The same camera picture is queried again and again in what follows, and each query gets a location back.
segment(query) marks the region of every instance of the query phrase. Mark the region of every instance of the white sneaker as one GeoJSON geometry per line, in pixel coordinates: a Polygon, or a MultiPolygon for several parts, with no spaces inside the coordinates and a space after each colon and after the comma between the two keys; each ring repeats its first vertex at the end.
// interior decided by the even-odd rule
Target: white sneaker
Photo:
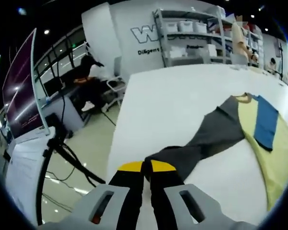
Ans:
{"type": "Polygon", "coordinates": [[[108,111],[108,109],[109,109],[109,104],[106,103],[106,104],[104,105],[104,107],[101,108],[101,111],[102,111],[103,113],[105,113],[105,112],[108,111]]]}
{"type": "Polygon", "coordinates": [[[88,111],[90,109],[93,109],[95,105],[91,102],[86,102],[84,107],[81,109],[82,112],[88,111]]]}

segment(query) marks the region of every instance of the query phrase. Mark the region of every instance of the clothing item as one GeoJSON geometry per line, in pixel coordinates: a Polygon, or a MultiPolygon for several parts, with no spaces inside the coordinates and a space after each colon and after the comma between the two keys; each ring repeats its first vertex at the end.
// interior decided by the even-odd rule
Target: clothing item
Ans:
{"type": "Polygon", "coordinates": [[[288,182],[288,126],[264,98],[252,98],[251,95],[246,97],[250,98],[248,103],[239,103],[239,120],[261,167],[270,210],[288,182]],[[264,118],[265,114],[268,114],[266,121],[258,119],[264,118]],[[258,127],[262,138],[256,133],[258,127]]]}
{"type": "Polygon", "coordinates": [[[238,26],[237,22],[234,22],[232,24],[231,34],[233,54],[244,55],[249,60],[247,53],[238,45],[238,43],[240,42],[243,42],[243,44],[245,45],[245,40],[243,35],[243,29],[238,26]]]}
{"type": "Polygon", "coordinates": [[[84,107],[81,109],[82,112],[88,111],[90,109],[93,109],[95,107],[95,105],[91,102],[85,102],[84,107]]]}
{"type": "Polygon", "coordinates": [[[101,109],[105,105],[105,101],[101,95],[109,90],[106,81],[100,81],[99,79],[93,79],[85,83],[79,90],[80,99],[84,102],[90,101],[97,108],[101,109]]]}
{"type": "Polygon", "coordinates": [[[185,180],[201,159],[232,147],[244,137],[261,167],[270,210],[288,181],[288,126],[261,96],[246,93],[229,97],[204,117],[186,146],[167,147],[145,160],[167,162],[185,180]]]}
{"type": "Polygon", "coordinates": [[[107,81],[111,78],[113,78],[113,76],[111,76],[111,74],[109,73],[109,71],[107,70],[106,67],[104,66],[97,66],[97,65],[92,65],[91,69],[90,69],[90,73],[88,75],[88,77],[95,77],[98,78],[101,81],[107,81]]]}

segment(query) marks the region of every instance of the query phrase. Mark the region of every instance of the table surface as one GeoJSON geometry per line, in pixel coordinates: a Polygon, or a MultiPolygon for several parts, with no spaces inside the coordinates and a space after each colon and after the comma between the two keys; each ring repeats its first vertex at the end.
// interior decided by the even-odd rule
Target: table surface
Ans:
{"type": "MultiPolygon", "coordinates": [[[[132,75],[112,141],[107,182],[124,163],[144,160],[166,146],[184,146],[205,114],[244,92],[263,96],[288,124],[288,86],[250,69],[189,65],[132,75]]],[[[258,224],[266,215],[263,177],[246,140],[200,161],[185,183],[216,199],[236,221],[258,224]]],[[[145,185],[137,229],[157,229],[149,193],[145,185]]]]}
{"type": "Polygon", "coordinates": [[[45,157],[47,143],[55,136],[55,128],[49,127],[48,136],[15,145],[6,173],[5,186],[16,206],[24,216],[37,226],[37,188],[45,157]]]}

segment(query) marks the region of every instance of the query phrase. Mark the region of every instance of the metal shelving unit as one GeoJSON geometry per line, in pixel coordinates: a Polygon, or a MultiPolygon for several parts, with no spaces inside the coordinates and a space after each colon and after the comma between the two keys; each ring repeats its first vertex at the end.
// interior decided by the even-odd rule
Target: metal shelving unit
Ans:
{"type": "Polygon", "coordinates": [[[231,38],[225,38],[224,37],[224,30],[223,30],[223,25],[221,21],[221,17],[215,16],[212,14],[208,14],[205,12],[199,12],[199,11],[176,11],[176,10],[163,10],[163,9],[157,9],[155,12],[152,13],[156,27],[157,27],[157,33],[159,37],[159,42],[160,42],[160,47],[161,47],[161,53],[162,53],[162,59],[165,67],[170,67],[173,66],[173,62],[175,61],[183,61],[183,60],[191,60],[194,59],[194,63],[196,63],[196,59],[199,59],[197,57],[178,57],[178,58],[171,58],[170,57],[170,49],[169,49],[169,43],[168,40],[171,40],[172,38],[175,37],[198,37],[201,39],[207,40],[207,43],[211,43],[212,39],[220,39],[222,41],[222,51],[223,51],[223,56],[222,57],[211,57],[211,61],[217,61],[217,62],[223,62],[227,63],[228,58],[226,57],[226,49],[225,49],[225,40],[230,41],[231,38]],[[218,22],[220,25],[220,32],[221,35],[217,34],[203,34],[203,33],[197,33],[197,32],[174,32],[174,33],[169,33],[167,32],[165,28],[164,21],[166,19],[193,19],[193,20],[198,20],[200,22],[206,23],[209,25],[209,23],[213,22],[218,22]]]}
{"type": "MultiPolygon", "coordinates": [[[[173,40],[176,37],[192,37],[198,39],[204,39],[207,41],[208,44],[214,41],[221,41],[218,42],[222,46],[222,53],[223,56],[220,57],[210,57],[212,62],[216,63],[224,63],[230,64],[231,60],[229,57],[226,56],[226,42],[231,42],[231,37],[224,36],[224,29],[223,25],[232,25],[231,22],[227,21],[226,19],[221,18],[220,12],[217,12],[217,15],[208,14],[205,12],[200,11],[177,11],[177,10],[165,10],[165,9],[157,9],[156,11],[152,12],[155,24],[157,27],[157,33],[159,37],[160,47],[161,47],[161,54],[164,63],[164,67],[173,66],[173,62],[181,62],[183,63],[184,60],[187,62],[191,59],[194,59],[194,64],[196,64],[198,57],[188,56],[188,57],[170,57],[170,45],[169,40],[173,40]],[[197,20],[199,22],[203,22],[207,25],[211,24],[218,24],[220,29],[220,34],[213,34],[213,33],[197,33],[197,32],[172,32],[169,33],[167,29],[165,29],[165,22],[170,20],[197,20]]],[[[260,40],[260,36],[257,34],[252,33],[251,31],[248,32],[248,39],[249,42],[247,44],[248,47],[254,48],[252,46],[252,39],[260,40]]]]}

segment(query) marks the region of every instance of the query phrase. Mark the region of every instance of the white storage box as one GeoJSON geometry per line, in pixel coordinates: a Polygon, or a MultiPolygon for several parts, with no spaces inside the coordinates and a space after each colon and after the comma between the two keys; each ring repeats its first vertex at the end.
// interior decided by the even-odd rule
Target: white storage box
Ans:
{"type": "Polygon", "coordinates": [[[217,16],[217,14],[220,13],[220,16],[222,19],[226,18],[225,9],[220,7],[220,6],[212,6],[212,7],[208,8],[205,12],[208,14],[212,14],[214,16],[217,16]]]}
{"type": "Polygon", "coordinates": [[[178,32],[177,23],[175,22],[167,22],[165,23],[165,27],[166,27],[167,32],[169,33],[178,32]]]}
{"type": "Polygon", "coordinates": [[[181,21],[178,23],[178,30],[180,32],[193,32],[193,22],[192,21],[181,21]]]}
{"type": "Polygon", "coordinates": [[[231,38],[231,35],[232,35],[232,31],[231,30],[224,31],[224,36],[225,37],[230,37],[231,38]]]}
{"type": "Polygon", "coordinates": [[[193,23],[194,32],[206,34],[207,33],[207,24],[205,23],[193,23]]]}
{"type": "Polygon", "coordinates": [[[216,45],[213,45],[213,44],[207,44],[205,46],[205,49],[208,51],[208,54],[210,57],[216,57],[217,54],[216,54],[216,45]]]}
{"type": "Polygon", "coordinates": [[[252,42],[252,47],[253,47],[253,49],[258,49],[258,43],[257,42],[252,42]]]}

